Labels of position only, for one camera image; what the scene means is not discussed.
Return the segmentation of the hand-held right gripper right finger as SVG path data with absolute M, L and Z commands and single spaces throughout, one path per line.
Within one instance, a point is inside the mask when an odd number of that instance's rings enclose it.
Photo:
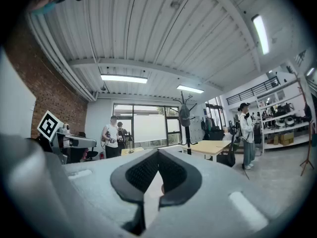
M 159 208 L 185 204 L 202 185 L 202 175 L 196 167 L 165 150 L 158 150 L 158 172 L 164 189 Z

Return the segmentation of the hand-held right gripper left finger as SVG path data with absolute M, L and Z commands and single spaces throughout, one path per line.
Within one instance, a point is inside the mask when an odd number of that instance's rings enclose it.
M 110 176 L 110 183 L 118 196 L 137 206 L 133 219 L 122 226 L 135 235 L 141 235 L 146 229 L 144 194 L 158 172 L 158 153 L 157 149 L 151 150 L 119 166 Z

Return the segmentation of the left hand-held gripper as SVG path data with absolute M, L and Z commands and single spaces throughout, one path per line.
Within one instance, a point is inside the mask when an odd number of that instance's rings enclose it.
M 49 110 L 46 111 L 37 126 L 38 132 L 48 141 L 52 152 L 58 156 L 62 164 L 67 163 L 67 155 L 63 149 L 88 149 L 97 146 L 94 139 L 73 135 L 69 132 L 69 125 L 60 121 Z

